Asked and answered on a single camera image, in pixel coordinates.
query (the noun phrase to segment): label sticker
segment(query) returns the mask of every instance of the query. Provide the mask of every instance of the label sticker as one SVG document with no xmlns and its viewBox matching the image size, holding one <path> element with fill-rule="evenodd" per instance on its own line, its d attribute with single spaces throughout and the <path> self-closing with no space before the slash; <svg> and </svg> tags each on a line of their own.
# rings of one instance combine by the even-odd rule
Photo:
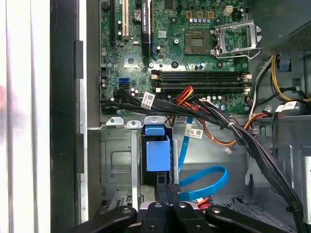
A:
<svg viewBox="0 0 311 233">
<path fill-rule="evenodd" d="M 283 111 L 284 105 L 279 105 L 276 109 L 276 113 L 280 113 Z"/>
<path fill-rule="evenodd" d="M 187 123 L 186 124 L 186 129 L 191 129 L 192 124 Z"/>
<path fill-rule="evenodd" d="M 202 139 L 203 130 L 186 128 L 185 136 Z"/>
<path fill-rule="evenodd" d="M 291 101 L 291 102 L 286 103 L 283 107 L 283 111 L 294 109 L 296 104 L 297 104 L 297 101 Z"/>
<path fill-rule="evenodd" d="M 232 150 L 229 147 L 226 147 L 225 152 L 227 152 L 227 154 L 232 154 Z"/>
<path fill-rule="evenodd" d="M 145 92 L 144 97 L 141 102 L 141 107 L 146 108 L 146 109 L 151 109 L 151 106 L 154 103 L 155 97 L 156 97 L 155 95 Z"/>
</svg>

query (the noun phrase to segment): cable bundle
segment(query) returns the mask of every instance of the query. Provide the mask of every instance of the cable bundle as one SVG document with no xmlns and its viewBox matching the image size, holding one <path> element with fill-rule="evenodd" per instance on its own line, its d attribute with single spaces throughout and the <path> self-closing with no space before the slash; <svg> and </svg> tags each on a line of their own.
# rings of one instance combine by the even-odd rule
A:
<svg viewBox="0 0 311 233">
<path fill-rule="evenodd" d="M 188 87 L 182 93 L 181 98 L 178 99 L 178 104 L 155 99 L 150 110 L 142 108 L 141 101 L 131 96 L 124 89 L 119 89 L 117 91 L 117 95 L 120 98 L 118 102 L 102 100 L 102 106 L 115 106 L 150 116 L 158 115 L 193 117 L 202 122 L 203 126 L 205 125 L 205 121 L 208 121 L 212 124 L 230 129 L 233 132 L 236 140 L 233 142 L 228 142 L 228 145 L 237 143 L 239 145 L 245 146 L 250 156 L 256 160 L 266 179 L 289 205 L 289 209 L 294 216 L 297 231 L 299 233 L 308 232 L 308 229 L 303 222 L 302 204 L 297 194 L 286 180 L 282 169 L 279 167 L 277 161 L 272 157 L 269 151 L 246 130 L 254 119 L 257 117 L 263 117 L 264 115 L 254 115 L 251 117 L 249 122 L 244 127 L 242 127 L 237 122 L 233 122 L 212 103 L 208 101 L 201 102 L 195 96 L 192 87 Z"/>
</svg>

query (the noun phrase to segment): sata port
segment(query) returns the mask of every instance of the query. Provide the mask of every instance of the sata port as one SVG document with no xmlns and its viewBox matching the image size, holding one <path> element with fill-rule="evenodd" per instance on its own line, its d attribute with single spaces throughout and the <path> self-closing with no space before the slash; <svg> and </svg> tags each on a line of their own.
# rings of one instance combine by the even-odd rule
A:
<svg viewBox="0 0 311 233">
<path fill-rule="evenodd" d="M 129 83 L 119 83 L 119 88 L 128 89 L 128 88 L 130 88 L 130 84 Z"/>
</svg>

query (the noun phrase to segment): cable tie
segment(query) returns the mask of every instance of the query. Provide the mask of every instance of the cable tie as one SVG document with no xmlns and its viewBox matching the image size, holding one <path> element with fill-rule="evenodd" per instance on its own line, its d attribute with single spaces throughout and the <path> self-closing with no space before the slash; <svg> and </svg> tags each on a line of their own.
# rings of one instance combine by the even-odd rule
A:
<svg viewBox="0 0 311 233">
<path fill-rule="evenodd" d="M 230 123 L 228 124 L 228 127 L 230 128 L 230 126 L 232 126 L 232 125 L 234 125 L 234 123 L 233 123 L 233 122 L 230 122 Z"/>
</svg>

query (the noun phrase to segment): orange wire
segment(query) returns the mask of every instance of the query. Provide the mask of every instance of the orange wire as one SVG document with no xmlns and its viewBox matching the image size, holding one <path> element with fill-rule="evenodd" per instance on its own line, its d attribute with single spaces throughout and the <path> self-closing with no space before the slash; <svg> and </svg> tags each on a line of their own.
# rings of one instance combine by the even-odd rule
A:
<svg viewBox="0 0 311 233">
<path fill-rule="evenodd" d="M 203 201 L 198 202 L 196 205 L 202 205 L 208 201 L 209 198 L 205 198 Z"/>
</svg>

